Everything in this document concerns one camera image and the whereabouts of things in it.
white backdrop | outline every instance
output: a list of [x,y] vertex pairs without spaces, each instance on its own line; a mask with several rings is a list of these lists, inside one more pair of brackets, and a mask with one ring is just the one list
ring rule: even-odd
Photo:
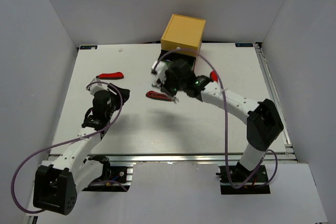
[[50,0],[76,46],[159,40],[172,13],[207,20],[204,39],[263,41],[285,0]]
[[[0,6],[0,222],[18,224],[24,214],[11,199],[12,175],[25,157],[51,144],[76,48],[48,0],[0,0]],[[23,206],[40,158],[17,177]]]
[[264,43],[297,157],[336,223],[336,0],[286,0]]

white table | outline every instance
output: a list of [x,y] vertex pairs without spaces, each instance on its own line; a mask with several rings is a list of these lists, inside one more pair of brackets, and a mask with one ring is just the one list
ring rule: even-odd
[[[92,96],[85,86],[98,74],[123,72],[115,85],[131,90],[120,118],[91,153],[93,154],[202,154],[224,152],[224,111],[202,104],[184,93],[178,104],[145,97],[151,87],[150,70],[160,54],[160,44],[98,45],[94,50],[79,50],[53,144],[76,137]],[[217,69],[225,87],[263,101],[270,98],[253,47],[235,44],[202,44],[201,53]],[[209,75],[201,59],[195,73]],[[246,126],[229,116],[229,152],[242,153],[247,145]],[[67,146],[51,150],[61,154]],[[284,153],[284,138],[279,136],[271,148]]]
[[[266,165],[269,173],[274,164]],[[37,224],[314,224],[326,221],[307,164],[280,164],[269,195],[221,195],[217,165],[140,163],[127,193],[82,192],[73,211]]]

wire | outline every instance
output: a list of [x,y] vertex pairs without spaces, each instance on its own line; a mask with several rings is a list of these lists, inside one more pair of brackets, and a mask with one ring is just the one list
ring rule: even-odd
[[17,198],[16,198],[16,195],[15,195],[15,180],[16,180],[17,174],[19,173],[19,171],[21,170],[21,168],[24,166],[24,164],[25,164],[28,160],[30,160],[32,157],[36,156],[37,154],[39,154],[39,153],[41,153],[41,152],[45,152],[45,151],[47,151],[47,150],[50,150],[50,149],[52,149],[52,148],[56,148],[56,147],[59,147],[59,146],[65,145],[65,144],[78,142],[78,141],[80,141],[81,139],[89,138],[89,137],[92,137],[92,136],[94,136],[94,135],[97,135],[97,134],[99,134],[99,133],[101,133],[101,132],[103,132],[103,131],[106,131],[106,130],[108,130],[109,127],[111,127],[111,125],[112,125],[113,123],[115,123],[115,121],[118,119],[118,117],[119,117],[119,115],[120,115],[120,112],[121,112],[121,108],[122,108],[122,106],[123,106],[123,99],[122,99],[122,95],[121,95],[121,93],[119,92],[119,90],[118,90],[114,85],[112,85],[112,84],[110,84],[110,83],[107,83],[107,82],[103,82],[103,81],[94,81],[94,82],[91,82],[90,84],[88,84],[88,85],[86,86],[86,88],[89,88],[91,85],[96,84],[96,83],[108,85],[109,87],[111,87],[111,88],[112,88],[112,89],[119,95],[119,97],[120,97],[120,109],[118,110],[118,113],[117,113],[116,117],[112,120],[111,123],[109,123],[107,126],[105,126],[104,128],[102,128],[101,130],[95,131],[95,132],[90,133],[90,134],[85,135],[85,136],[80,136],[80,137],[74,138],[74,139],[72,139],[72,140],[65,141],[65,142],[63,142],[63,143],[54,144],[54,145],[52,145],[52,146],[42,148],[42,149],[40,149],[40,150],[38,150],[38,151],[36,151],[36,152],[30,154],[28,157],[26,157],[26,159],[24,159],[24,160],[19,164],[19,166],[16,168],[16,170],[15,170],[15,172],[14,172],[14,175],[13,175],[13,178],[12,178],[12,182],[11,182],[11,185],[10,185],[10,186],[11,186],[11,187],[10,187],[10,188],[11,188],[11,189],[10,189],[10,190],[11,190],[10,193],[11,193],[11,195],[12,195],[12,199],[13,199],[13,201],[14,201],[14,204],[15,204],[15,205],[16,205],[22,212],[25,212],[25,213],[27,213],[27,214],[39,214],[40,212],[43,212],[43,211],[44,211],[44,210],[30,211],[30,210],[24,208],[24,207],[18,202],[18,200],[17,200]]
[[119,178],[119,175],[117,175],[116,177],[114,177],[113,181],[116,181],[117,178]]
[[118,184],[124,191],[128,191],[122,183],[113,180],[106,180],[106,181],[99,181],[99,182],[94,182],[94,183],[90,183],[90,186],[94,186],[94,185],[100,185],[100,184],[106,184],[106,183],[110,183],[110,184]]
[[[166,52],[163,56],[161,56],[158,61],[156,62],[154,68],[153,68],[153,71],[156,70],[156,67],[158,66],[158,64],[160,63],[161,60],[163,60],[165,57],[167,57],[169,54],[172,54],[174,52],[180,52],[180,51],[184,51],[184,52],[192,52],[196,55],[198,55],[199,57],[201,57],[208,65],[209,67],[215,72],[215,74],[217,75],[218,77],[218,82],[219,82],[219,85],[220,85],[220,88],[222,89],[222,94],[223,94],[223,101],[224,101],[224,114],[225,114],[225,132],[224,132],[224,139],[225,139],[225,170],[226,170],[226,175],[227,175],[227,179],[229,180],[229,183],[230,185],[234,188],[234,189],[240,189],[242,188],[243,186],[246,185],[246,183],[255,175],[255,173],[258,171],[259,167],[261,166],[264,158],[262,158],[260,160],[260,162],[258,163],[258,165],[254,168],[254,170],[250,173],[250,175],[239,185],[234,185],[233,181],[232,181],[232,178],[231,178],[231,174],[230,174],[230,170],[229,170],[229,160],[228,160],[228,112],[227,112],[227,100],[226,100],[226,95],[225,95],[225,89],[224,89],[224,86],[223,86],[223,82],[218,74],[218,72],[216,71],[216,69],[214,68],[214,66],[204,57],[202,56],[201,54],[199,54],[197,51],[193,50],[193,49],[189,49],[189,48],[179,48],[179,49],[174,49],[174,50],[171,50],[171,51],[168,51]],[[268,149],[265,154],[267,152],[272,152],[274,154],[274,156],[276,157],[276,154],[274,151]],[[271,180],[274,178],[275,174],[276,174],[276,171],[277,171],[277,168],[278,168],[278,158],[276,157],[275,158],[275,163],[276,163],[276,169],[272,175],[272,178],[267,181],[266,183],[264,183],[263,185],[261,186],[266,186],[268,185]]]
[[254,184],[257,182],[257,176],[254,178],[254,181],[251,186],[254,186]]
[[34,216],[34,217],[33,217],[33,221],[32,221],[31,224],[36,224],[36,223],[37,223],[37,219],[38,219],[38,216]]

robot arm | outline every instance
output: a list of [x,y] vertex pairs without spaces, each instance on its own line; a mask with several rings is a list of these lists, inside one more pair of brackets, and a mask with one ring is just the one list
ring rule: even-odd
[[[119,90],[125,103],[130,91],[114,87]],[[102,155],[87,157],[106,131],[88,138],[85,136],[110,123],[113,112],[120,109],[120,97],[101,84],[93,84],[89,91],[94,96],[93,107],[88,110],[78,134],[84,138],[71,143],[49,166],[41,165],[36,171],[33,204],[37,208],[67,215],[84,188],[94,180],[105,181],[110,177],[108,158]]]
[[[174,97],[184,91],[189,97],[224,109],[222,89],[207,76],[196,76],[184,60],[168,65],[161,61],[154,70],[152,85]],[[243,181],[258,165],[271,143],[284,129],[274,103],[268,99],[257,102],[226,90],[227,112],[247,126],[248,145],[232,174],[235,181]]]

red object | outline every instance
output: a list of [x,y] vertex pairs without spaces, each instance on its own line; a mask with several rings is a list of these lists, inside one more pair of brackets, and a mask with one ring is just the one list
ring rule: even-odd
[[254,179],[254,182],[253,182],[253,184],[251,185],[251,186],[254,186],[254,184],[257,182],[257,176],[256,176],[256,178]]
[[115,72],[115,73],[101,73],[97,76],[97,78],[101,80],[120,80],[124,79],[124,75],[122,72]]
[[170,97],[167,94],[161,94],[161,93],[157,93],[155,91],[148,91],[146,93],[146,97],[153,99],[153,100],[159,100],[159,101],[166,101],[166,102],[173,102],[174,99],[172,97]]
[[216,75],[215,71],[211,71],[210,78],[213,79],[215,82],[218,82],[218,76]]

